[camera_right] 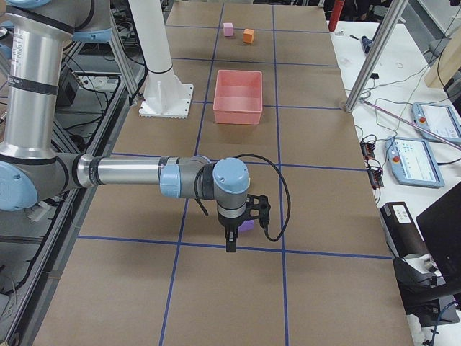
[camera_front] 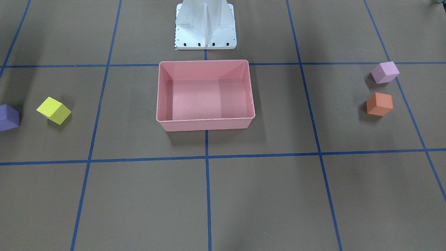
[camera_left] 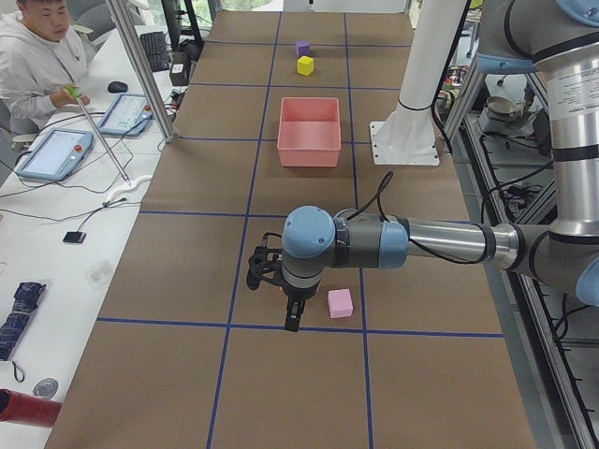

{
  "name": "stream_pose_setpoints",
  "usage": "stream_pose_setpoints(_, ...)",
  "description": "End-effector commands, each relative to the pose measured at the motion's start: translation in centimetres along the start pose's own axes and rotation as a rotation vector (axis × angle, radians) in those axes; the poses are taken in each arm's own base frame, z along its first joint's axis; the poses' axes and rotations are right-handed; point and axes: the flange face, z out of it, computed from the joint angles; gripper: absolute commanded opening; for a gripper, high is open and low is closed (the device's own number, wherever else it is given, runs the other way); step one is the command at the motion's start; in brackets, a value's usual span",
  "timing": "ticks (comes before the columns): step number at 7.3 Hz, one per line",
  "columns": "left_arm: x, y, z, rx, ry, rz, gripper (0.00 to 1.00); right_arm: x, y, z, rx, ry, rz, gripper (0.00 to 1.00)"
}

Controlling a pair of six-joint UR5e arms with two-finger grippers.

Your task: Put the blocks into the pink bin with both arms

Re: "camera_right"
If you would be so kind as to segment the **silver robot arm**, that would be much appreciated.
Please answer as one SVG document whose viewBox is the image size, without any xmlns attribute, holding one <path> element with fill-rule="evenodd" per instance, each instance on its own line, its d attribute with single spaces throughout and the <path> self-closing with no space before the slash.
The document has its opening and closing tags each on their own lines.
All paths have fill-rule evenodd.
<svg viewBox="0 0 461 346">
<path fill-rule="evenodd" d="M 51 136 L 64 43 L 107 42 L 108 1 L 8 1 L 13 22 L 4 140 L 1 209 L 18 211 L 62 192 L 108 184 L 158 185 L 171 198 L 215 200 L 228 252 L 249 216 L 249 172 L 239 159 L 203 156 L 111 159 L 58 154 Z"/>
</svg>

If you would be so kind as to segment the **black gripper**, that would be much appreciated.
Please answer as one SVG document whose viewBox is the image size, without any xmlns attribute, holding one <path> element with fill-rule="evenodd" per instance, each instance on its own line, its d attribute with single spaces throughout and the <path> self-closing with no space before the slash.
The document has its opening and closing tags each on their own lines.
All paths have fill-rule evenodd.
<svg viewBox="0 0 461 346">
<path fill-rule="evenodd" d="M 225 229 L 225 250 L 227 253 L 236 252 L 236 240 L 238 238 L 238 227 L 243 224 L 243 219 L 220 218 L 220 224 Z"/>
</svg>

